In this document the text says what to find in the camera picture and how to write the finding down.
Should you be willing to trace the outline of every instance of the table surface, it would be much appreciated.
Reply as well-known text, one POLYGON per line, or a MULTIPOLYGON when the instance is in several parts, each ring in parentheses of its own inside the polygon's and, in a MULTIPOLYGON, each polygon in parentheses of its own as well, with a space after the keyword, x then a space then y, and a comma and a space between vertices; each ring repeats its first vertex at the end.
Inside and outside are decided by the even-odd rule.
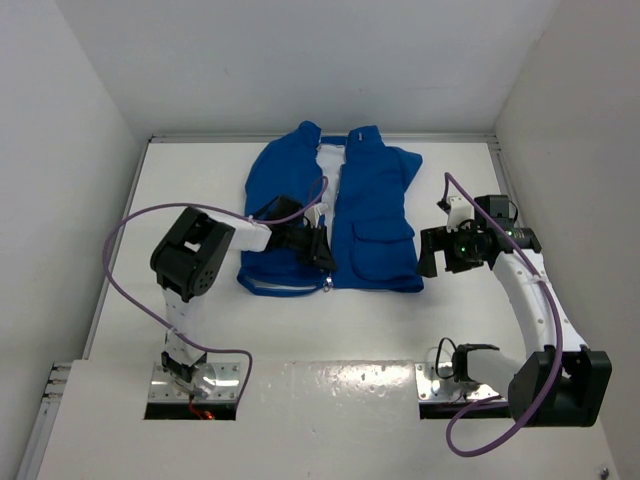
MULTIPOLYGON (((393 144, 424 159, 406 196, 416 232, 446 222, 435 206, 445 171, 472 194, 498 192, 484 143, 393 144)), ((131 211, 190 201, 241 212, 244 180, 263 147, 150 144, 131 211)), ((124 288, 161 314, 149 257, 179 213, 128 225, 114 267, 124 288)), ((415 243, 419 249, 418 236, 415 243)), ((597 478, 602 465, 614 472, 600 423, 528 429, 488 455, 461 459, 446 446, 446 421, 419 420, 412 362, 432 360, 442 336, 493 343, 524 361, 518 324, 488 269, 445 274, 439 258, 440 276, 419 294, 334 290, 278 299, 252 296, 235 280, 238 267, 239 254, 227 255, 198 338, 256 358, 237 420, 142 419, 164 331, 110 288, 89 359, 71 371, 39 478, 584 479, 597 478)), ((511 423, 462 421, 454 436, 471 448, 511 423)))

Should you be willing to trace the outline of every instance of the blue garment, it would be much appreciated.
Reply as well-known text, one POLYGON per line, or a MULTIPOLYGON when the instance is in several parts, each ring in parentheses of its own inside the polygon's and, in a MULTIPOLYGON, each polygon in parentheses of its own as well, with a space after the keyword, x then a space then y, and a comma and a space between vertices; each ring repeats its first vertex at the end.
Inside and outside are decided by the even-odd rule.
MULTIPOLYGON (((331 252, 338 270, 335 288, 419 292, 415 273, 414 231, 404 216, 404 193, 422 157, 387 147, 375 126, 347 137, 321 137, 320 128, 302 122, 269 143, 251 168, 245 185, 245 214, 258 211, 278 195, 301 204, 320 192, 323 172, 316 163, 321 143, 345 145, 345 161, 335 201, 331 252)), ((238 281, 257 295, 298 296, 322 288, 327 272, 297 262, 295 252, 243 252, 238 281)))

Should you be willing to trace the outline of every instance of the white wall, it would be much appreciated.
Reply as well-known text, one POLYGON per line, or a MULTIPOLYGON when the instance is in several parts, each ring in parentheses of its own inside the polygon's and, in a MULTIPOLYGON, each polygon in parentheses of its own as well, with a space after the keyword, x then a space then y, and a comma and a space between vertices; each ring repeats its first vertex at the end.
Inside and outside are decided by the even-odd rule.
POLYGON ((640 476, 640 2, 563 0, 497 124, 565 310, 613 377, 602 412, 640 476))
POLYGON ((0 0, 0 478, 82 353, 140 147, 53 0, 0 0))
POLYGON ((136 134, 492 130, 558 0, 57 0, 136 134))

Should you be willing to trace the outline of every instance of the jacket sleeve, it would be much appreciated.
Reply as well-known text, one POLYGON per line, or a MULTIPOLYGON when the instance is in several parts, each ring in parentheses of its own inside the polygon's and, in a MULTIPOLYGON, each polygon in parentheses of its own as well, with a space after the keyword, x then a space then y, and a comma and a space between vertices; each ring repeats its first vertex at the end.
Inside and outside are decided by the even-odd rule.
POLYGON ((422 156, 417 153, 407 152, 398 147, 393 147, 398 155, 398 161, 400 163, 400 172, 402 173, 402 187, 406 191, 411 184, 411 181, 420 170, 422 165, 422 156))

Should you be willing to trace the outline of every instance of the jacket pocket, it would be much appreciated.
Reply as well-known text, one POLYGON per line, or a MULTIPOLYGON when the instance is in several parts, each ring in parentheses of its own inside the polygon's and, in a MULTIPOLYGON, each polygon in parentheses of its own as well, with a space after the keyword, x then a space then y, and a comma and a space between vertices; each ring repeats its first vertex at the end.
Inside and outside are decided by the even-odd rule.
POLYGON ((416 274, 414 232, 403 217, 353 222, 351 263, 354 273, 371 282, 416 274))

